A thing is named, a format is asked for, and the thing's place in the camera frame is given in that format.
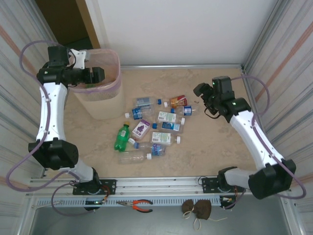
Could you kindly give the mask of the pink plastic bin liner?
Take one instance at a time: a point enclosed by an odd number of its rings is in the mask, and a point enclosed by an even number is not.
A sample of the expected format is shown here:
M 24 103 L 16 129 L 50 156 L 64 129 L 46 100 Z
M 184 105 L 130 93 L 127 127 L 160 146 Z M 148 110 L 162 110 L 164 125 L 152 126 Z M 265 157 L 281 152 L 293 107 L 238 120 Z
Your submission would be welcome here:
M 121 69 L 118 54 L 111 49 L 90 49 L 87 50 L 88 61 L 85 62 L 86 68 L 100 67 L 105 72 L 105 79 L 86 88 L 85 85 L 78 85 L 71 88 L 74 93 L 91 94 L 116 91 L 122 84 Z

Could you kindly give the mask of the red gold label bottle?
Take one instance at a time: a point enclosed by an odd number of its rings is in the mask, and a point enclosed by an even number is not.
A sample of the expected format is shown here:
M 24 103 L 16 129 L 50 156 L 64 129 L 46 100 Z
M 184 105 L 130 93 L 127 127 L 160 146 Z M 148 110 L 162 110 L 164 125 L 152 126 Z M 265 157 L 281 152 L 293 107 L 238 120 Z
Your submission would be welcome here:
M 177 108 L 178 106 L 186 106 L 188 105 L 187 97 L 185 95 L 175 96 L 170 99 L 166 99 L 163 102 L 165 108 Z

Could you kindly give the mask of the beige mesh waste bin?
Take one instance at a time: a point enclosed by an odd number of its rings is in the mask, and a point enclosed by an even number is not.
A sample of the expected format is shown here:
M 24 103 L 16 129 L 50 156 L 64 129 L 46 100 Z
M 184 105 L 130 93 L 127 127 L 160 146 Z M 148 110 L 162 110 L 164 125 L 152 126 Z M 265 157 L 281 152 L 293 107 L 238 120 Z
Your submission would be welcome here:
M 125 98 L 122 84 L 116 91 L 91 94 L 73 92 L 73 94 L 94 119 L 118 118 L 124 113 Z

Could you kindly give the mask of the green white label bottle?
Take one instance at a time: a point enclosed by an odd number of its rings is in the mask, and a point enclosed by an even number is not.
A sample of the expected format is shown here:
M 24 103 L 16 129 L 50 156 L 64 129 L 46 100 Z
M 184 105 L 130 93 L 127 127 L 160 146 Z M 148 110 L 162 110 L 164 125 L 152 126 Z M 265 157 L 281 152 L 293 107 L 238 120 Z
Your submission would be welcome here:
M 169 122 L 169 123 L 176 123 L 176 124 L 185 124 L 185 118 L 180 117 L 177 114 L 169 113 L 169 112 L 164 112 L 164 111 L 159 111 L 158 114 L 156 115 L 156 122 Z
M 152 132 L 151 133 L 151 142 L 170 146 L 174 143 L 175 144 L 181 144 L 181 137 L 175 136 L 171 133 Z

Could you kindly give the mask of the light blue label bottle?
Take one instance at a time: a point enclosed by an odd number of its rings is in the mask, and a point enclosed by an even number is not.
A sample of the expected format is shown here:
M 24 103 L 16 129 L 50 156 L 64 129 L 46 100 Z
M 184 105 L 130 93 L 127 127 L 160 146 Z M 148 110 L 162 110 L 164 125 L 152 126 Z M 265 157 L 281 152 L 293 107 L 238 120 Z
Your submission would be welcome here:
M 153 142 L 135 142 L 133 146 L 145 154 L 151 154 L 152 157 L 164 156 L 167 148 L 165 145 Z

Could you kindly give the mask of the clear unlabelled bottle white cap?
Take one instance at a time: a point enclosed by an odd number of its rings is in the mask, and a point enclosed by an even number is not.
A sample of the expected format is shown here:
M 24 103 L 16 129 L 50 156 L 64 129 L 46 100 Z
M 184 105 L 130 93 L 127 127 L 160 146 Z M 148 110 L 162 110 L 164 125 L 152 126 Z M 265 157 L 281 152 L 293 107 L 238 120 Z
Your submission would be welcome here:
M 138 164 L 151 159 L 151 153 L 144 153 L 142 151 L 132 150 L 118 153 L 118 162 L 120 164 Z

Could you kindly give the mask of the clear bottle dark label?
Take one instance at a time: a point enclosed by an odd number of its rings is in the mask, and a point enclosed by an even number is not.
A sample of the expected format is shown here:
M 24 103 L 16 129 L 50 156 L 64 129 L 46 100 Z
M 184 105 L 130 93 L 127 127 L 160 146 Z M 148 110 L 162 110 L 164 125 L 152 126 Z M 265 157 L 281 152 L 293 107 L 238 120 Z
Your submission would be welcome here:
M 135 107 L 155 107 L 162 104 L 162 100 L 153 96 L 139 97 L 133 99 Z

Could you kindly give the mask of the blue label bottle white cap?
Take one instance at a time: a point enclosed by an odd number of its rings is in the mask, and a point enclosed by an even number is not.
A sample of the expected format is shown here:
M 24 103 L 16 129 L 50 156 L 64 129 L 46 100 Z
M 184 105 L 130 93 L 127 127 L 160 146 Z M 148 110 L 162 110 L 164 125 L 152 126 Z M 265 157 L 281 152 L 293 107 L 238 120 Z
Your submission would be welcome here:
M 131 111 L 125 113 L 125 118 L 132 118 L 133 120 L 139 120 L 144 118 L 150 118 L 155 114 L 154 109 L 151 106 L 133 108 Z

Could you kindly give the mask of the brown door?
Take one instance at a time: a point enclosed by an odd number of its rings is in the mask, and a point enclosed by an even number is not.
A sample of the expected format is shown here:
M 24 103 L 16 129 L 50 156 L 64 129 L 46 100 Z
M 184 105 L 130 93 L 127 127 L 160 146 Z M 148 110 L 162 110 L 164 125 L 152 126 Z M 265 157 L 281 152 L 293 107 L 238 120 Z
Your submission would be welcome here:
M 57 42 L 81 49 L 98 49 L 86 0 L 35 0 Z

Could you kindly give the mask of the brown cloth pouch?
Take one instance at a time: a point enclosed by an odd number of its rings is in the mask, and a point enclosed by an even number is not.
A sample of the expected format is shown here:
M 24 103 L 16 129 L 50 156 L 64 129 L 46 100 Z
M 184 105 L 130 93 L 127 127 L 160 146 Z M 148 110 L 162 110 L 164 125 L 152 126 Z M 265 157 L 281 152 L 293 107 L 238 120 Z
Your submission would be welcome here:
M 188 215 L 189 213 L 191 213 L 193 211 L 193 208 L 194 208 L 194 202 L 192 199 L 188 199 L 184 201 L 181 206 L 181 210 L 184 215 Z
M 198 219 L 208 220 L 212 211 L 212 204 L 210 200 L 199 200 L 194 205 L 193 212 Z

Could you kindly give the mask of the grey metal shelf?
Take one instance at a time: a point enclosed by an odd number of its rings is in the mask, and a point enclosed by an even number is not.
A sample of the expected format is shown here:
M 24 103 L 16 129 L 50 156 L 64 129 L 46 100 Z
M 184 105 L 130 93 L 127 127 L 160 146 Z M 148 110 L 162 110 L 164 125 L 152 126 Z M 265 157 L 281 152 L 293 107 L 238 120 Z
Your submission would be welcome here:
M 143 214 L 127 207 L 102 208 L 95 213 L 65 217 L 52 209 L 35 213 L 29 235 L 291 235 L 281 212 L 223 211 L 213 207 L 201 228 L 195 216 L 182 216 L 179 207 L 156 207 Z

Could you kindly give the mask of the aluminium frame bar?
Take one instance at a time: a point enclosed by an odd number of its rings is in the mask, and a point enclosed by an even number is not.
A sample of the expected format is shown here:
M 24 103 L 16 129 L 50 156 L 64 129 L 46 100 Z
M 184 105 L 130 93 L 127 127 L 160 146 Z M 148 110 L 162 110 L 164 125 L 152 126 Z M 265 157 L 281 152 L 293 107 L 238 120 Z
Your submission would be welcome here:
M 241 64 L 123 65 L 122 70 L 241 69 Z

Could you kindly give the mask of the aluminium mounting rail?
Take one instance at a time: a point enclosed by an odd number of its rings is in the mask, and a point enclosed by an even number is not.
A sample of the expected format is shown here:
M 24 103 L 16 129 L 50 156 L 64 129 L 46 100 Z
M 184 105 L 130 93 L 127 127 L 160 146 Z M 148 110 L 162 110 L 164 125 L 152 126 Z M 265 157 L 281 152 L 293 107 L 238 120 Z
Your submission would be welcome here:
M 200 196 L 203 195 L 202 187 L 198 184 L 198 177 L 125 177 L 115 178 L 115 197 L 137 197 L 143 199 L 148 196 Z M 50 179 L 31 179 L 31 187 L 39 187 Z M 32 193 L 38 197 L 48 197 L 62 184 L 68 183 L 70 178 L 58 178 L 45 188 Z M 57 191 L 57 196 L 74 197 L 73 187 L 64 186 Z

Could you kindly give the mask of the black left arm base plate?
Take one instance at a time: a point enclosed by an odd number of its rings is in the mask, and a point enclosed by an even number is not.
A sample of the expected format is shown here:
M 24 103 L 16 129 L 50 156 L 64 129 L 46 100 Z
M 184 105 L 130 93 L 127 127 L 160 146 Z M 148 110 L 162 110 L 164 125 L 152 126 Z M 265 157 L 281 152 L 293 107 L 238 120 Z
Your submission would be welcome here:
M 78 183 L 74 186 L 73 195 L 115 195 L 116 190 L 115 179 L 100 179 L 100 183 L 94 181 Z

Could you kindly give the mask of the orange handled pliers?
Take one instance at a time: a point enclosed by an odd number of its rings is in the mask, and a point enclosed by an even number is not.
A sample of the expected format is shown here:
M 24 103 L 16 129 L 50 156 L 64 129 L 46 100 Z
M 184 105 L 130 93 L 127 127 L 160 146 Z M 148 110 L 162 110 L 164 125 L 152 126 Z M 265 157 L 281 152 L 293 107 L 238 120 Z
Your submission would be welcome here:
M 138 207 L 138 204 L 150 204 L 152 205 L 153 202 L 146 200 L 146 199 L 140 199 L 140 200 L 133 200 L 133 201 L 119 201 L 117 204 L 122 205 L 122 206 L 128 206 L 132 207 L 133 210 L 136 210 L 141 213 L 151 213 L 153 210 L 152 209 L 142 209 Z

